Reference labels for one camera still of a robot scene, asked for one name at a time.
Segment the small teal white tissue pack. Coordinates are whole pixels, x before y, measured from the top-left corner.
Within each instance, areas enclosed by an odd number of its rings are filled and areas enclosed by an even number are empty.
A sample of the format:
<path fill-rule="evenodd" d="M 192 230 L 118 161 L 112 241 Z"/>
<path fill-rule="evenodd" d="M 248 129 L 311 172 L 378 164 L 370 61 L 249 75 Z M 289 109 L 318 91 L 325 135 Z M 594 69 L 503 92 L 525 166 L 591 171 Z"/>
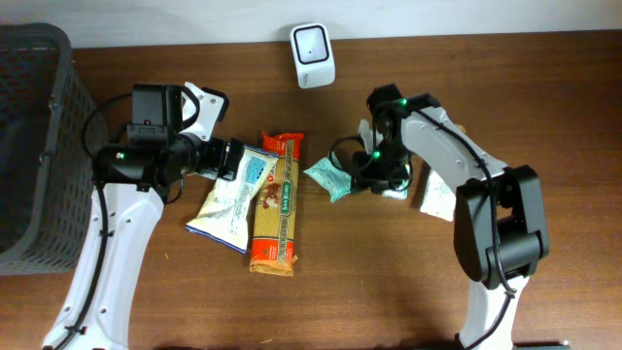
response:
<path fill-rule="evenodd" d="M 397 200 L 405 200 L 408 197 L 407 185 L 410 179 L 410 166 L 406 164 L 404 166 L 404 169 L 406 171 L 407 178 L 402 181 L 402 183 L 397 187 L 396 191 L 391 190 L 391 189 L 382 191 L 381 195 L 383 197 L 388 197 L 388 198 L 397 199 Z"/>

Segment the teal wipes packet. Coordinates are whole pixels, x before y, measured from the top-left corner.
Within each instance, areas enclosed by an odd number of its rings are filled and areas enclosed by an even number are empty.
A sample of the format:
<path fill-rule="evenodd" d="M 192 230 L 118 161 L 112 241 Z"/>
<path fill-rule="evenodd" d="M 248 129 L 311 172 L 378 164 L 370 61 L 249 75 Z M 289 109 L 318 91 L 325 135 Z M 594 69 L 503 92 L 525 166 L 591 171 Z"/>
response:
<path fill-rule="evenodd" d="M 304 173 L 328 192 L 332 203 L 351 193 L 351 175 L 339 170 L 328 157 L 321 158 Z"/>

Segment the white blue snack bag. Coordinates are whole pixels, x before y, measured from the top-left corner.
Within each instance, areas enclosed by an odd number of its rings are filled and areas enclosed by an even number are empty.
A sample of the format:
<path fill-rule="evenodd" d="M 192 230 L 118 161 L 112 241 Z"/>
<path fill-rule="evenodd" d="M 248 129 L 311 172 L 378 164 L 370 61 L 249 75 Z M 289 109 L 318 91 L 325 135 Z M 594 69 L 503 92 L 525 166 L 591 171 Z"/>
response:
<path fill-rule="evenodd" d="M 256 147 L 244 146 L 236 177 L 218 178 L 197 216 L 186 230 L 224 244 L 242 255 L 249 241 L 248 211 L 279 156 Z"/>

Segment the white tube with cork cap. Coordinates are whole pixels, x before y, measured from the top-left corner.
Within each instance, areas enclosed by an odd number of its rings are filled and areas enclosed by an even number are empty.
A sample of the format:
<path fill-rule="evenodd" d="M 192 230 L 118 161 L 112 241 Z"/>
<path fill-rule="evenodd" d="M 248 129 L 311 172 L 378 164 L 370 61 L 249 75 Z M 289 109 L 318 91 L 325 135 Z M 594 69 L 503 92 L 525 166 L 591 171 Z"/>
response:
<path fill-rule="evenodd" d="M 419 209 L 422 213 L 447 222 L 454 220 L 456 196 L 454 190 L 443 179 L 457 167 L 451 137 L 442 130 L 431 130 L 430 144 L 420 154 L 422 168 L 419 173 L 418 194 L 421 195 Z"/>

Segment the orange spaghetti packet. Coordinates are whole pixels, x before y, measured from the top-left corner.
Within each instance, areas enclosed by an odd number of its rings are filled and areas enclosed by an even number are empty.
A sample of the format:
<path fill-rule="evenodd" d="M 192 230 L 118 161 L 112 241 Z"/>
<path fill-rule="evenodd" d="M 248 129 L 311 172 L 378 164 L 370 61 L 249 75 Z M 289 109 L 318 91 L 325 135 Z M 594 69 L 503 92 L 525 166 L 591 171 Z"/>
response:
<path fill-rule="evenodd" d="M 303 135 L 265 134 L 262 148 L 274 153 L 276 162 L 259 188 L 251 244 L 252 272 L 292 276 L 297 256 L 294 228 Z"/>

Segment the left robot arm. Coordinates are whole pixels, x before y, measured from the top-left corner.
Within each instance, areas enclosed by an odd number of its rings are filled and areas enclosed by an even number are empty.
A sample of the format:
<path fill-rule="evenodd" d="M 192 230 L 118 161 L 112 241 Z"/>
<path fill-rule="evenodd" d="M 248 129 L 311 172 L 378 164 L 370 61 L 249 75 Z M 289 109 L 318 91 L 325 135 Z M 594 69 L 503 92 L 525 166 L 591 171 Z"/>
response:
<path fill-rule="evenodd" d="M 72 284 L 45 349 L 125 349 L 132 301 L 152 233 L 188 175 L 235 180 L 244 146 L 213 137 L 227 96 L 192 83 L 137 84 L 132 119 L 90 154 L 91 209 Z"/>

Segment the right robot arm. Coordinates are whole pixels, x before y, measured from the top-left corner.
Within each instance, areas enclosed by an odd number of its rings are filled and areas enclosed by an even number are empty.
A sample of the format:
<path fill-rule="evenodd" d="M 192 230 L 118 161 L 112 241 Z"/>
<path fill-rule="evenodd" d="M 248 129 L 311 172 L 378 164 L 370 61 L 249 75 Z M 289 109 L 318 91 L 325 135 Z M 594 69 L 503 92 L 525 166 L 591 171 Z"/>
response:
<path fill-rule="evenodd" d="M 550 250 L 541 184 L 528 165 L 491 156 L 450 120 L 429 93 L 403 96 L 389 84 L 366 99 L 372 149 L 357 152 L 355 191 L 403 191 L 412 158 L 435 171 L 456 197 L 454 251 L 469 279 L 460 349 L 512 349 L 519 298 Z"/>

